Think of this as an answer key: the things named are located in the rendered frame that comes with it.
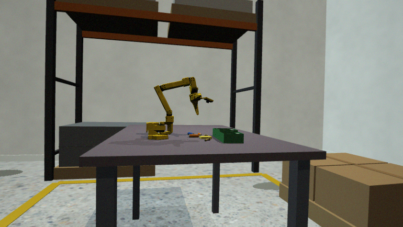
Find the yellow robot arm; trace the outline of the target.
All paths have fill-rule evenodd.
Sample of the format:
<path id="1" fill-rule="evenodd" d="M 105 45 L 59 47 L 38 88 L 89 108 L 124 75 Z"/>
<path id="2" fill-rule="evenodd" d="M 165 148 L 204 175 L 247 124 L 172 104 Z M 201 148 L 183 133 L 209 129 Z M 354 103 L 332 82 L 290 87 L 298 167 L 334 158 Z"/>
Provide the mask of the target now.
<path id="1" fill-rule="evenodd" d="M 189 86 L 190 94 L 198 92 L 198 88 L 196 86 L 196 81 L 195 81 L 194 77 L 191 77 L 191 78 L 187 77 L 187 78 L 183 78 L 181 81 L 162 84 L 161 86 L 157 85 L 154 87 L 154 89 L 167 113 L 167 116 L 165 117 L 166 121 L 160 122 L 160 125 L 159 125 L 159 122 L 147 123 L 148 139 L 153 139 L 153 140 L 168 139 L 168 135 L 170 135 L 173 132 L 174 116 L 172 116 L 172 110 L 170 109 L 162 92 L 165 90 L 170 90 L 170 89 L 174 89 L 174 88 L 178 88 L 178 87 L 186 87 L 186 86 Z M 166 132 L 165 132 L 165 130 L 166 130 L 165 125 L 168 125 L 168 129 Z"/>

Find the green rack of bins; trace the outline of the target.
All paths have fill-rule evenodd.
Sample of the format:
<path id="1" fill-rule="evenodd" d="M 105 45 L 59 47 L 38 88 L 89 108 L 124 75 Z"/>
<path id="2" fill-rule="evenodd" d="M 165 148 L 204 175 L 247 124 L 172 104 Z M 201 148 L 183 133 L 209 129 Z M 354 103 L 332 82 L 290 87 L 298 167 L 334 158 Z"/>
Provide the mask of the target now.
<path id="1" fill-rule="evenodd" d="M 244 134 L 233 128 L 213 128 L 213 136 L 223 143 L 244 143 Z"/>

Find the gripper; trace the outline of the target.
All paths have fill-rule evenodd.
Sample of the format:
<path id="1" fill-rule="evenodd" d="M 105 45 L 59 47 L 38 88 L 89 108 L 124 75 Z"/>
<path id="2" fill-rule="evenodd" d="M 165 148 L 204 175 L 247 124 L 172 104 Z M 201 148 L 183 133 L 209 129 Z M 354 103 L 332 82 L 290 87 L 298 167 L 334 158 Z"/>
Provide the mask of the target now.
<path id="1" fill-rule="evenodd" d="M 192 102 L 192 104 L 194 106 L 194 109 L 195 109 L 195 112 L 196 112 L 197 115 L 199 115 L 198 101 L 200 101 L 201 99 L 205 99 L 207 103 L 213 102 L 212 99 L 209 99 L 207 97 L 202 98 L 201 93 L 197 93 L 197 92 L 192 93 L 192 95 L 190 94 L 189 97 L 190 97 L 190 102 Z"/>

